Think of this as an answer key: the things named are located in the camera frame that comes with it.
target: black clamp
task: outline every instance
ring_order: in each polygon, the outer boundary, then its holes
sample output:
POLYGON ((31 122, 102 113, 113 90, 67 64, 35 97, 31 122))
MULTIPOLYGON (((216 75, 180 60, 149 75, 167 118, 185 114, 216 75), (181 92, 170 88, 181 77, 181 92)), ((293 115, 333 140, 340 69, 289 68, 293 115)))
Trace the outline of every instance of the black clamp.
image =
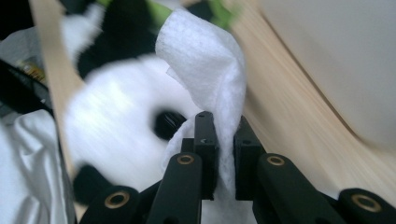
MULTIPOLYGON (((244 117, 233 147, 235 199, 253 201, 259 224, 396 223, 396 209, 372 192, 345 189, 335 200, 317 191, 291 160, 265 152, 244 117)), ((194 138, 183 139, 162 181, 138 193, 103 180, 104 190, 93 197, 80 224, 201 223, 201 201, 214 200, 218 166, 213 116, 202 112, 195 119, 194 138)))

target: black ear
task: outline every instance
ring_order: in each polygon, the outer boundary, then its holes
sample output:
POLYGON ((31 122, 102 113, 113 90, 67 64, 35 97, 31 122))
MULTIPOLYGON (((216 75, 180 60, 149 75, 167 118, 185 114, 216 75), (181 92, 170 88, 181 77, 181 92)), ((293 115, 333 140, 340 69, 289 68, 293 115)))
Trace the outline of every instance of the black ear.
POLYGON ((150 31, 151 24, 145 0, 113 0, 106 9, 103 32, 78 57, 81 77, 105 63, 153 53, 157 36, 150 31))
POLYGON ((81 14, 95 0, 60 0, 67 14, 81 14))
POLYGON ((203 19, 204 21, 210 21, 213 18, 213 12, 207 0, 195 2, 190 5, 187 5, 186 9, 191 14, 203 19))
POLYGON ((99 171, 86 164, 81 167, 73 180, 75 200, 81 204, 89 205, 96 196, 112 186, 99 171))

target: black eye patch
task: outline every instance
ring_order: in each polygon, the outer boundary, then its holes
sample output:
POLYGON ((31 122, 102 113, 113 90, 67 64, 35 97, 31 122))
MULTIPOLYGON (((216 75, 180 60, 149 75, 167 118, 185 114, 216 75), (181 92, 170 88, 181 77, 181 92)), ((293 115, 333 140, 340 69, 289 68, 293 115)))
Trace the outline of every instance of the black eye patch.
POLYGON ((66 9, 66 14, 82 14, 94 0, 59 0, 66 9))
POLYGON ((169 141, 186 119, 179 113, 163 110, 154 117, 153 131, 164 140, 169 141))
POLYGON ((150 25, 145 0, 113 0, 101 24, 103 32, 78 56, 80 76, 84 79, 105 63, 154 53, 157 36, 150 31, 150 25))

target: black plastic part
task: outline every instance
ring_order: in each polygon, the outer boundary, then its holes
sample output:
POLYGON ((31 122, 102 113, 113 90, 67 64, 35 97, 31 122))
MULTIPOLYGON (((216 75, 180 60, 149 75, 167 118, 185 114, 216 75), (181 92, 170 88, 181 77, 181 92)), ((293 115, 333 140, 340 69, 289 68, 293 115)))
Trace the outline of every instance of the black plastic part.
POLYGON ((154 132, 161 139, 169 141, 184 121, 186 121, 186 118, 181 114, 175 111, 164 110, 155 117, 154 132))
POLYGON ((181 152, 194 152, 194 139, 183 138, 181 141, 181 152))
POLYGON ((79 224, 131 224, 138 205, 139 194, 135 189, 114 186, 102 192, 92 201, 79 224), (111 204, 121 206, 106 206, 109 198, 111 198, 111 204))
POLYGON ((253 214, 258 224, 280 223, 275 208, 260 184, 257 185, 253 199, 253 214))
POLYGON ((204 111, 195 116, 194 153, 203 161, 202 199, 214 200, 219 172, 219 144, 210 112, 204 111))
POLYGON ((73 180, 75 200, 89 205, 95 197, 112 186, 93 166, 84 165, 73 180))
POLYGON ((327 194, 324 194, 324 193, 320 193, 320 194, 321 194, 321 196, 323 196, 323 198, 326 199, 327 203, 328 203, 329 205, 331 205, 332 208, 335 208, 335 210, 337 210, 337 209, 336 209, 336 208, 337 208, 337 200, 335 200, 334 198, 330 197, 330 196, 327 195, 327 194))
POLYGON ((194 153, 171 158, 148 216, 148 224, 201 222, 202 160, 194 153))
POLYGON ((155 195, 157 194, 160 185, 161 181, 153 184, 151 187, 139 193, 140 203, 137 206, 136 212, 134 213, 132 224, 146 223, 149 217, 149 210, 151 209, 155 195))
POLYGON ((28 77, 20 69, 0 60, 0 101, 21 114, 44 109, 52 115, 52 109, 41 103, 41 99, 35 95, 35 85, 48 94, 47 87, 28 77))
POLYGON ((257 172, 281 223, 345 223, 288 158, 263 154, 257 172))
POLYGON ((257 183, 257 162, 263 153, 265 150, 260 140, 246 118, 242 117, 239 129, 233 137, 236 200, 253 200, 257 183))
POLYGON ((396 223, 396 209, 364 189, 344 189, 337 206, 348 223, 396 223))

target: white tissue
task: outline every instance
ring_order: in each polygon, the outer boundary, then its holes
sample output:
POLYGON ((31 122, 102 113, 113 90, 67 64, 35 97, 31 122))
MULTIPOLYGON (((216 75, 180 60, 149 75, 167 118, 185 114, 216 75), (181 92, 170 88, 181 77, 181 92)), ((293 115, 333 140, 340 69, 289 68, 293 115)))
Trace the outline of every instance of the white tissue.
MULTIPOLYGON (((169 63, 167 74, 189 91, 198 107, 214 116, 220 144, 219 180, 215 201, 203 203, 202 223, 249 223, 251 203, 234 199, 233 135, 246 92, 242 50, 226 31, 177 9, 159 33, 156 52, 169 63)), ((189 119, 169 142, 163 167, 180 151, 182 138, 191 137, 193 126, 189 119)))

